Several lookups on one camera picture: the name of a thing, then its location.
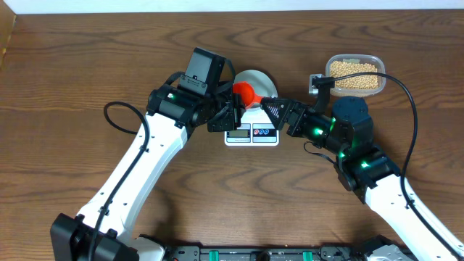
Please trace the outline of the orange measuring scoop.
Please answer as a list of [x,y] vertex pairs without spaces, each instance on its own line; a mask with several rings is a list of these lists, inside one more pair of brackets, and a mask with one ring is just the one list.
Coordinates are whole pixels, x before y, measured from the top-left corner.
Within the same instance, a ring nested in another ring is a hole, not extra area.
[[233,92],[241,96],[246,109],[250,109],[262,101],[262,96],[256,94],[253,86],[245,81],[234,83]]

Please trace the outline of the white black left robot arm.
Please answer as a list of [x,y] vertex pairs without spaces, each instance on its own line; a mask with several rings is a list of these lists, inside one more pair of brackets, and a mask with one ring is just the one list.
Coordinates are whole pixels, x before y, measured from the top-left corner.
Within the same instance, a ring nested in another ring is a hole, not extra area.
[[162,260],[165,248],[132,232],[148,195],[195,127],[231,131],[245,106],[232,88],[204,96],[163,84],[149,96],[141,127],[124,157],[75,217],[59,214],[50,229],[56,260]]

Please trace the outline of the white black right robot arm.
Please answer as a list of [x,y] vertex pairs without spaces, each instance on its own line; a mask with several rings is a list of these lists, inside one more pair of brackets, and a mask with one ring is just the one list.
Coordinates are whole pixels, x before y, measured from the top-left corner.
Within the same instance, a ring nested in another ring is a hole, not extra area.
[[373,120],[365,100],[338,99],[327,117],[294,99],[264,98],[260,105],[278,130],[308,139],[335,154],[338,179],[381,216],[418,260],[462,260],[459,241],[402,178],[399,167],[373,142]]

